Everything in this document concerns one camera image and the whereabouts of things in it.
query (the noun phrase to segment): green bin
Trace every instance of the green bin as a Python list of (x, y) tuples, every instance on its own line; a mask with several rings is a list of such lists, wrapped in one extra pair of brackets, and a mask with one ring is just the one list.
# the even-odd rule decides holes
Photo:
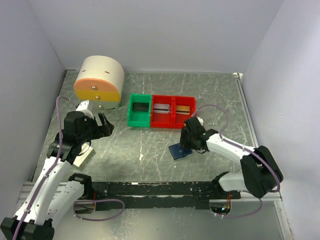
[[(149, 103), (148, 111), (133, 111), (134, 103)], [(132, 93), (127, 113), (127, 121), (129, 127), (145, 127), (150, 128), (152, 95)]]

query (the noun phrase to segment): gray floor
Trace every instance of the gray floor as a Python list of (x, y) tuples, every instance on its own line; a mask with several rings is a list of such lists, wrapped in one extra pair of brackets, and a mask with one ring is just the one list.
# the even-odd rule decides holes
[[(67, 72), (60, 94), (79, 102), (73, 90), (77, 75), (77, 71)], [(74, 167), (63, 182), (67, 182), (74, 172), (90, 175), (93, 181), (157, 182), (210, 181), (222, 172), (240, 170), (231, 160), (214, 152), (194, 152), (182, 160), (174, 161), (168, 146), (179, 142), (180, 130), (128, 127), (127, 111), (131, 93), (194, 96), (197, 108), (205, 104), (217, 104), (227, 109), (229, 114), (225, 136), (252, 145), (238, 86), (232, 74), (127, 73), (120, 108), (103, 111), (115, 126), (113, 135), (94, 140), (92, 147), (96, 154), (83, 168)], [(63, 119), (74, 107), (62, 100), (60, 109)], [(207, 129), (219, 130), (226, 122), (223, 113), (213, 107), (202, 109), (198, 115), (203, 117)], [(57, 132), (58, 122), (54, 113), (34, 181), (39, 177), (47, 149)]]
[[(68, 71), (61, 95), (77, 101), (73, 84), (77, 71)], [(210, 181), (224, 172), (238, 172), (239, 166), (216, 154), (192, 155), (174, 161), (168, 146), (178, 143), (180, 131), (160, 128), (134, 128), (127, 126), (127, 110), (130, 93), (181, 95), (196, 97), (197, 107), (218, 104), (226, 108), (230, 123), (225, 135), (239, 143), (252, 145), (239, 88), (231, 74), (182, 74), (182, 73), (127, 73), (122, 91), (122, 104), (117, 110), (105, 110), (108, 120), (115, 125), (111, 137), (95, 140), (92, 146), (96, 154), (82, 169), (73, 168), (63, 179), (74, 172), (92, 176), (93, 181)], [(61, 102), (64, 118), (73, 107)], [(214, 108), (199, 112), (206, 128), (219, 130), (225, 124), (225, 116)], [(58, 132), (54, 113), (43, 145), (35, 178), (46, 158), (49, 144)], [(257, 202), (233, 202), (233, 215), (252, 212)], [(117, 210), (95, 212), (91, 218), (105, 218)], [(125, 209), (116, 219), (104, 222), (81, 221), (72, 210), (62, 218), (55, 230), (55, 240), (283, 240), (275, 204), (265, 202), (262, 210), (243, 219), (215, 218), (210, 210), (193, 208)]]

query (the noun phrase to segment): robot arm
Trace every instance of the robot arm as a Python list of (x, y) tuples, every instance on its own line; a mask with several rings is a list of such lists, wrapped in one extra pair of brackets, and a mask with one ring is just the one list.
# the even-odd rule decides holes
[[(14, 232), (27, 211), (20, 226), (17, 239), (39, 240), (52, 239), (54, 228), (58, 225), (67, 210), (79, 198), (88, 198), (92, 194), (91, 177), (75, 173), (69, 178), (65, 190), (55, 198), (55, 192), (68, 170), (71, 169), (76, 157), (82, 151), (82, 145), (91, 140), (107, 137), (112, 134), (114, 126), (108, 122), (103, 113), (98, 114), (102, 125), (98, 126), (91, 112), (90, 102), (82, 101), (75, 111), (68, 112), (64, 118), (62, 146), (59, 146), (59, 134), (50, 145), (42, 172), (37, 179), (30, 195), (13, 218), (5, 218), (1, 223), (1, 230), (6, 239), (12, 240)], [(56, 161), (58, 149), (62, 148), (60, 158), (49, 175), (46, 175)], [(36, 192), (37, 186), (45, 180)], [(31, 208), (27, 206), (34, 198)]]
[[(247, 191), (260, 199), (276, 186), (276, 181), (270, 171), (245, 149), (259, 155), (275, 172), (279, 181), (283, 181), (283, 175), (267, 147), (259, 146), (253, 148), (227, 139), (224, 136), (222, 139), (218, 131), (213, 129), (205, 130), (203, 120), (197, 116), (192, 116), (184, 123), (185, 127), (181, 129), (180, 137), (180, 146), (182, 148), (216, 152), (241, 165), (240, 172), (224, 172), (213, 180), (216, 183), (218, 182), (223, 191)], [(228, 142), (241, 145), (242, 149)]]

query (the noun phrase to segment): white backdrop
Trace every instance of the white backdrop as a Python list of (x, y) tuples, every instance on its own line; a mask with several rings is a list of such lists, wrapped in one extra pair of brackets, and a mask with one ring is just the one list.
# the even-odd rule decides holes
[(1, 1), (0, 32), (2, 222), (36, 168), (64, 70), (26, 1)]
[(320, 1), (285, 0), (244, 73), (260, 144), (284, 176), (295, 240), (320, 239)]
[(244, 72), (283, 0), (28, 0), (66, 69)]

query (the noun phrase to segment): blue block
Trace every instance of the blue block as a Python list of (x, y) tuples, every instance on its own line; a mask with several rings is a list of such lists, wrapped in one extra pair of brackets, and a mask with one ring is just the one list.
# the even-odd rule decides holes
[(191, 149), (182, 148), (179, 143), (169, 146), (169, 151), (174, 160), (184, 158), (185, 156), (192, 154)]

